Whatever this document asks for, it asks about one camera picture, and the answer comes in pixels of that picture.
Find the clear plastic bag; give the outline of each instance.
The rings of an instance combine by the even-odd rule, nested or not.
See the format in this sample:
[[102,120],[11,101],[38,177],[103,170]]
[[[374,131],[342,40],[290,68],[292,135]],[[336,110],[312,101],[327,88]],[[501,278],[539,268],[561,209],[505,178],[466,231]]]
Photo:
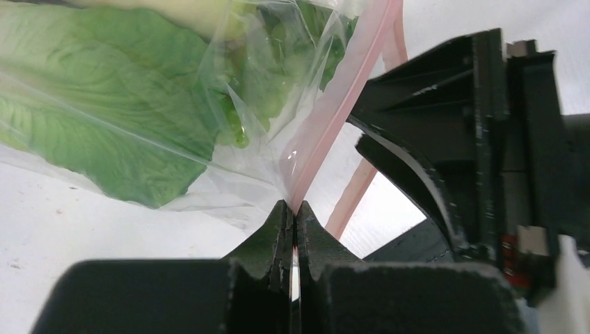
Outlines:
[[296,209],[398,0],[0,0],[0,161],[154,209]]

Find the green lettuce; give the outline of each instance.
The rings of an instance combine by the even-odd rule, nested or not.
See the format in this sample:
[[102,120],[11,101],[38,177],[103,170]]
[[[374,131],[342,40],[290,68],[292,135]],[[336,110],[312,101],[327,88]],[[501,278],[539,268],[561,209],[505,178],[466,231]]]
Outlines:
[[319,71],[318,52],[324,89],[354,26],[320,46],[332,10],[261,5],[262,25],[210,44],[215,24],[201,22],[202,35],[198,24],[183,28],[190,15],[181,6],[102,6],[110,1],[68,1],[89,7],[79,9],[0,0],[0,142],[151,208],[185,194],[216,144],[249,144],[228,87],[268,131],[289,94]]
[[120,200],[186,193],[220,133],[209,101],[233,107],[207,43],[150,10],[0,1],[0,45],[0,141]]

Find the leafy greens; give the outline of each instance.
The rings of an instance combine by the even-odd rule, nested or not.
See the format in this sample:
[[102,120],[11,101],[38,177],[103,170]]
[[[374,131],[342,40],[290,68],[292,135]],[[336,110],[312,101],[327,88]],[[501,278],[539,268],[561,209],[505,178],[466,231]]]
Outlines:
[[[299,1],[266,11],[261,29],[223,51],[160,14],[0,0],[0,142],[158,208],[187,192],[216,143],[248,145],[228,87],[268,131],[317,70],[309,64],[331,10]],[[320,88],[352,28],[328,41]]]

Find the white surface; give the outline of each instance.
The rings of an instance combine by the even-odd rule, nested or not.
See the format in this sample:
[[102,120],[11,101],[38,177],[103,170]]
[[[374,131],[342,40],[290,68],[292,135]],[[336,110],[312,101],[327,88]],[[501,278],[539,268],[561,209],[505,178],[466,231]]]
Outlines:
[[0,333],[27,333],[56,279],[97,258],[221,257],[243,230],[155,212],[0,164]]
[[377,173],[340,241],[363,258],[424,219],[404,194]]
[[559,245],[557,288],[538,307],[541,334],[590,334],[590,271],[572,237],[559,236]]

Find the red component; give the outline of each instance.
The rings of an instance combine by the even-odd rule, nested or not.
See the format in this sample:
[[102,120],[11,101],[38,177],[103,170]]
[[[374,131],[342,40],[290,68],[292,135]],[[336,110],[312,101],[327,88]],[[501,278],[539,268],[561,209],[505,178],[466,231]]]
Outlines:
[[514,287],[529,288],[529,276],[516,270],[516,236],[512,234],[502,235],[502,254],[504,265],[501,268],[504,277]]

